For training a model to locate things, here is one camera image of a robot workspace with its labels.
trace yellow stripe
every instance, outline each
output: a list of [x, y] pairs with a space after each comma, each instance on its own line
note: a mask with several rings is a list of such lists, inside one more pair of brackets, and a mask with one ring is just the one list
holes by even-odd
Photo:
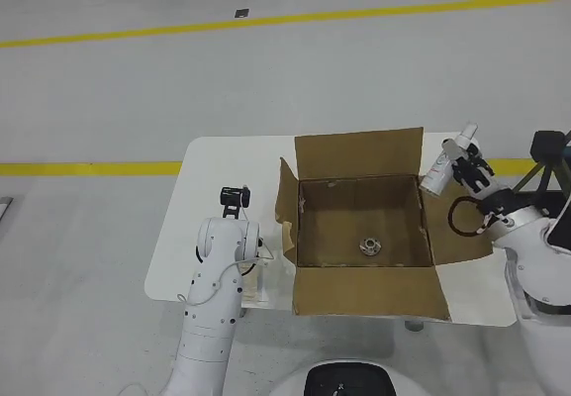
[[[488, 162], [499, 176], [523, 176], [531, 159], [495, 158]], [[174, 176], [182, 162], [0, 163], [0, 176]]]
[[533, 159], [493, 158], [487, 160], [497, 176], [524, 176], [533, 168]]
[[526, 4], [548, 3], [552, 0], [469, 0], [439, 4], [421, 4], [412, 6], [375, 8], [369, 10], [331, 11], [313, 14], [242, 19], [225, 22], [213, 22], [196, 25], [166, 26], [160, 28], [141, 29], [123, 32], [88, 33], [73, 36], [58, 36], [42, 39], [16, 40], [0, 42], [0, 49], [14, 47], [48, 46], [64, 43], [95, 42], [103, 40], [129, 39], [159, 35], [180, 35], [185, 33], [218, 31], [227, 29], [249, 28], [254, 26], [272, 26], [317, 21], [335, 21], [345, 19], [361, 19], [386, 17], [394, 15], [430, 14], [448, 11], [466, 11], [485, 8], [517, 6]]

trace cardboard box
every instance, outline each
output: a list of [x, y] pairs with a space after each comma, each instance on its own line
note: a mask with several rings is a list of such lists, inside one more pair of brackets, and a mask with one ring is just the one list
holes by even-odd
[[[281, 158], [276, 221], [283, 252], [296, 264], [297, 315], [409, 315], [449, 320], [435, 265], [492, 252], [484, 237], [461, 238], [447, 211], [463, 188], [439, 199], [422, 194], [423, 128], [295, 140], [298, 176]], [[459, 228], [482, 217], [471, 205], [455, 212]], [[381, 250], [364, 255], [360, 241]]]

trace cable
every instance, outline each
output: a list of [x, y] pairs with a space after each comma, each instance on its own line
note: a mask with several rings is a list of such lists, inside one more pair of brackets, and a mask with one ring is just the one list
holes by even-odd
[[[222, 278], [224, 277], [224, 273], [226, 273], [226, 271], [228, 270], [228, 268], [230, 268], [233, 265], [239, 265], [239, 264], [245, 264], [247, 262], [254, 262], [261, 259], [261, 257], [255, 257], [255, 258], [251, 258], [251, 259], [246, 259], [246, 260], [240, 260], [240, 261], [235, 261], [231, 264], [229, 264], [226, 268], [224, 268], [224, 270], [222, 271], [222, 273], [219, 275], [219, 279], [217, 281], [217, 283], [221, 283], [222, 282]], [[188, 299], [186, 298], [186, 296], [184, 296], [183, 294], [179, 293], [177, 294], [177, 299], [180, 302], [186, 303], [186, 305], [188, 305], [189, 307], [197, 307], [198, 305], [204, 305], [207, 302], [209, 302], [210, 300], [213, 299], [213, 297], [215, 297], [215, 295], [217, 294], [217, 292], [219, 291], [219, 289], [215, 289], [213, 291], [213, 294], [211, 294], [207, 299], [200, 301], [198, 303], [191, 303], [190, 301], [188, 301]]]
[[550, 244], [549, 243], [549, 236], [551, 235], [553, 230], [555, 230], [555, 228], [558, 225], [558, 223], [560, 222], [560, 220], [562, 220], [562, 217], [566, 213], [566, 210], [569, 208], [569, 205], [571, 205], [571, 191], [569, 192], [569, 197], [567, 198], [566, 203], [564, 204], [564, 207], [560, 211], [560, 214], [558, 215], [558, 217], [556, 217], [553, 222], [551, 222], [547, 227], [545, 227], [542, 230], [542, 233], [543, 233], [542, 241], [544, 242], [544, 244], [548, 248], [553, 249], [555, 252], [557, 252], [559, 254], [567, 254], [567, 255], [571, 255], [571, 250], [569, 250], [568, 248], [557, 247], [555, 245]]
[[481, 228], [479, 228], [476, 231], [472, 231], [472, 232], [467, 232], [467, 231], [461, 231], [459, 229], [456, 228], [456, 226], [454, 225], [454, 210], [456, 209], [456, 207], [461, 203], [461, 202], [471, 202], [473, 204], [478, 204], [481, 201], [473, 198], [473, 197], [469, 197], [469, 196], [465, 196], [465, 197], [458, 197], [456, 198], [453, 202], [452, 205], [450, 205], [450, 210], [448, 210], [447, 212], [447, 224], [448, 226], [450, 226], [450, 229], [452, 229], [452, 231], [461, 236], [461, 237], [467, 237], [467, 238], [472, 238], [472, 237], [478, 237], [479, 235], [482, 234]]
[[127, 385], [125, 385], [120, 392], [118, 392], [116, 394], [116, 396], [120, 396], [123, 394], [124, 391], [126, 391], [127, 389], [131, 388], [132, 386], [137, 386], [142, 392], [144, 392], [144, 395], [148, 396], [148, 392], [146, 392], [146, 388], [144, 388], [144, 385], [140, 384], [139, 382], [132, 382], [132, 383], [128, 383]]
[[252, 270], [256, 267], [256, 264], [253, 264], [250, 268], [248, 268], [247, 270], [245, 270], [244, 272], [241, 273], [241, 276], [246, 276], [249, 273], [252, 272]]

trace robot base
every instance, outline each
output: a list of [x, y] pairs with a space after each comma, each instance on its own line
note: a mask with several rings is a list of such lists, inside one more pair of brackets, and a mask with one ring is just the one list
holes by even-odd
[[378, 363], [338, 359], [321, 361], [290, 374], [270, 396], [305, 395], [431, 396], [417, 382]]

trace white table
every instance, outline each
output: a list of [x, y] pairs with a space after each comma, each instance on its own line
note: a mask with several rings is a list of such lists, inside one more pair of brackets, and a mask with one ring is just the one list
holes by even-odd
[[[424, 135], [420, 174], [428, 171], [441, 152], [441, 141], [454, 136]], [[178, 293], [188, 295], [202, 221], [222, 215], [222, 187], [246, 184], [251, 191], [247, 216], [259, 223], [276, 259], [260, 268], [262, 297], [243, 301], [243, 307], [291, 310], [296, 267], [282, 256], [281, 227], [274, 219], [280, 156], [296, 172], [294, 137], [199, 138], [190, 144], [144, 283], [149, 298], [178, 301]], [[453, 323], [509, 326], [516, 320], [504, 270], [502, 251], [436, 267]]]

